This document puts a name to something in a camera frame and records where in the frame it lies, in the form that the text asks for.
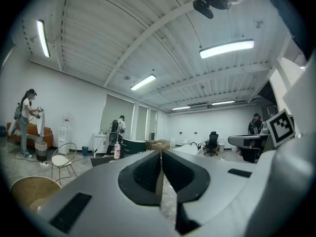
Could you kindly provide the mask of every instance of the white table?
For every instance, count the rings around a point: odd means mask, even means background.
[[[198,148],[195,144],[184,145],[184,146],[181,146],[181,147],[176,148],[174,150],[195,156],[195,155],[200,154],[202,152],[203,146],[201,146],[201,148],[198,150]]]

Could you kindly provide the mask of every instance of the trash can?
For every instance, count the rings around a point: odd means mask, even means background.
[[[88,147],[82,147],[82,155],[88,156]]]
[[[238,151],[238,147],[237,146],[232,146],[232,152],[237,152]]]
[[[36,159],[39,161],[47,160],[47,142],[36,140],[35,141]]]
[[[5,126],[0,125],[0,137],[5,137]]]
[[[218,152],[222,153],[224,151],[225,141],[224,139],[218,140]]]
[[[170,146],[173,147],[173,148],[176,146],[176,140],[174,138],[171,138]]]

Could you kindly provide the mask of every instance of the bottle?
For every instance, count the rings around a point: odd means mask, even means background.
[[[120,146],[119,142],[117,141],[116,144],[114,145],[114,159],[119,159],[120,157]]]

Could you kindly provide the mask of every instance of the white cabinet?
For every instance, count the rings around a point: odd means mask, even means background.
[[[108,134],[94,134],[94,143],[93,143],[93,156],[95,154],[105,154],[109,146],[109,135]]]

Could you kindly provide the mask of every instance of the white shirt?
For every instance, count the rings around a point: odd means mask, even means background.
[[[21,112],[21,115],[22,115],[23,117],[25,117],[25,118],[28,119],[30,113],[29,113],[28,109],[26,109],[26,106],[27,106],[27,105],[28,105],[28,106],[30,105],[30,101],[29,101],[28,98],[26,98],[26,99],[23,101],[22,112]]]
[[[119,118],[119,119],[118,119],[118,133],[119,133],[120,135],[122,135],[121,132],[120,132],[121,129],[123,129],[123,130],[125,131],[126,125],[125,125],[125,121],[124,121],[123,119]]]

